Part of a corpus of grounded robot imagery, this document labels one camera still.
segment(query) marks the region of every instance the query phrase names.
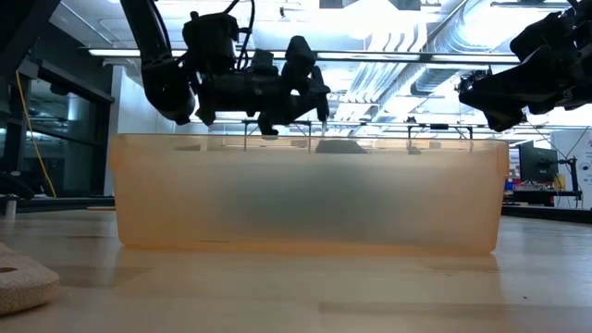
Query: metal frame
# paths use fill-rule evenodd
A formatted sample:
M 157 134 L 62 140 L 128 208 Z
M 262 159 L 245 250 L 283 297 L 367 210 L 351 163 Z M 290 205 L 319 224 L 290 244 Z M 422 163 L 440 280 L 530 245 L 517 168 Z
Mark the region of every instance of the metal frame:
M 0 12 L 0 76 L 8 77 L 31 49 L 60 0 L 4 1 Z

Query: cable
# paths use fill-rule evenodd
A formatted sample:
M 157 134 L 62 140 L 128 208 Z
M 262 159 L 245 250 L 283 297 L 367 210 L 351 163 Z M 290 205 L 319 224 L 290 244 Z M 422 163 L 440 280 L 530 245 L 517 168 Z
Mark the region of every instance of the cable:
M 156 6 L 155 1 L 156 0 L 151 1 L 150 4 L 152 5 L 152 9 L 154 10 L 154 13 L 156 14 L 156 18 L 158 19 L 158 23 L 160 23 L 160 29 L 163 31 L 163 34 L 165 35 L 166 47 L 168 47 L 168 51 L 172 51 L 173 48 L 170 46 L 170 37 L 168 36 L 167 26 L 165 25 L 165 21 L 163 20 L 163 16 L 160 15 L 160 11 L 158 11 L 158 7 Z
M 35 140 L 35 135 L 33 134 L 33 128 L 31 126 L 31 118 L 29 117 L 29 109 L 27 107 L 27 103 L 25 102 L 25 93 L 22 91 L 22 85 L 20 84 L 20 73 L 17 70 L 17 85 L 18 85 L 18 92 L 20 93 L 20 102 L 22 104 L 22 111 L 25 114 L 25 118 L 27 119 L 27 124 L 29 125 L 29 131 L 31 132 L 31 140 L 33 141 L 33 146 L 35 147 L 35 153 L 37 154 L 37 159 L 39 159 L 39 165 L 41 166 L 41 170 L 43 171 L 43 176 L 49 185 L 49 188 L 54 195 L 54 198 L 57 198 L 56 190 L 54 189 L 54 183 L 52 180 L 49 179 L 49 175 L 47 174 L 47 170 L 45 169 L 45 164 L 41 158 L 41 154 L 39 153 L 39 147 L 37 146 L 37 141 Z
M 559 175 L 557 174 L 557 172 L 555 172 L 555 170 L 551 170 L 551 171 L 553 171 L 553 177 L 555 177 L 557 182 L 560 185 L 564 185 L 564 184 L 561 184 L 561 179 L 559 179 Z M 559 197 L 559 201 L 557 202 L 557 207 L 559 208 L 559 205 L 561 204 L 561 196 L 559 195 L 559 189 L 555 188 L 555 192 L 557 192 L 557 196 Z
M 237 60 L 237 69 L 245 69 L 249 64 L 249 55 L 247 54 L 247 44 L 249 43 L 249 38 L 251 38 L 251 34 L 253 33 L 253 24 L 255 22 L 255 1 L 251 0 L 251 18 L 249 19 L 249 30 L 244 37 L 244 42 L 242 43 L 242 48 L 240 49 L 239 60 Z M 244 66 L 241 67 L 242 58 L 244 60 Z

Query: storage bin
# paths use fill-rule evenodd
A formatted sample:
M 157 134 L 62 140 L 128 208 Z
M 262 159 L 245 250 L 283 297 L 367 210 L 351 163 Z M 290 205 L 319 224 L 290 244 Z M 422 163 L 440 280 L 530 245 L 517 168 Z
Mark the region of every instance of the storage bin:
M 506 142 L 120 134 L 121 242 L 289 253 L 490 253 Z

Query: wooden tabletop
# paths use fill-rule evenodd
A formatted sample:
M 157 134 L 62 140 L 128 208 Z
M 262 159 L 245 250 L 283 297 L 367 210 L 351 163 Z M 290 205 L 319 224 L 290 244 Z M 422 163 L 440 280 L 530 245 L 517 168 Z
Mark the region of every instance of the wooden tabletop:
M 592 332 L 592 228 L 503 218 L 482 257 L 147 252 L 113 212 L 0 223 L 56 301 L 0 332 Z

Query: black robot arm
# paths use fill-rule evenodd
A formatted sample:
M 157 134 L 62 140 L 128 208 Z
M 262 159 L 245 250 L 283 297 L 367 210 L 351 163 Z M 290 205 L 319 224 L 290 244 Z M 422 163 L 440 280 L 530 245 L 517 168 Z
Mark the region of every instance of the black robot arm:
M 477 71 L 462 78 L 460 101 L 483 111 L 493 130 L 525 121 L 525 107 L 539 115 L 592 101 L 592 0 L 570 4 L 512 40 L 510 48 L 520 65 L 495 75 Z
M 142 60 L 142 83 L 148 101 L 179 125 L 195 108 L 187 75 L 173 58 L 164 22 L 154 0 L 121 0 Z
M 199 100 L 197 116 L 208 126 L 216 119 L 216 111 L 246 111 L 250 117 L 259 112 L 258 124 L 264 135 L 277 134 L 273 125 L 288 125 L 313 109 L 320 121 L 326 121 L 330 90 L 303 37 L 290 40 L 281 75 L 273 66 L 273 54 L 262 50 L 255 51 L 250 66 L 246 61 L 242 66 L 241 59 L 248 57 L 246 45 L 235 67 L 234 43 L 239 33 L 249 36 L 252 32 L 252 24 L 240 29 L 228 13 L 237 3 L 233 1 L 221 13 L 200 16 L 191 12 L 191 20 L 183 28 L 187 52 L 175 59 L 154 0 L 121 0 L 141 52 L 148 101 L 180 125 L 189 122 L 195 94 Z M 291 95 L 294 90 L 297 96 Z

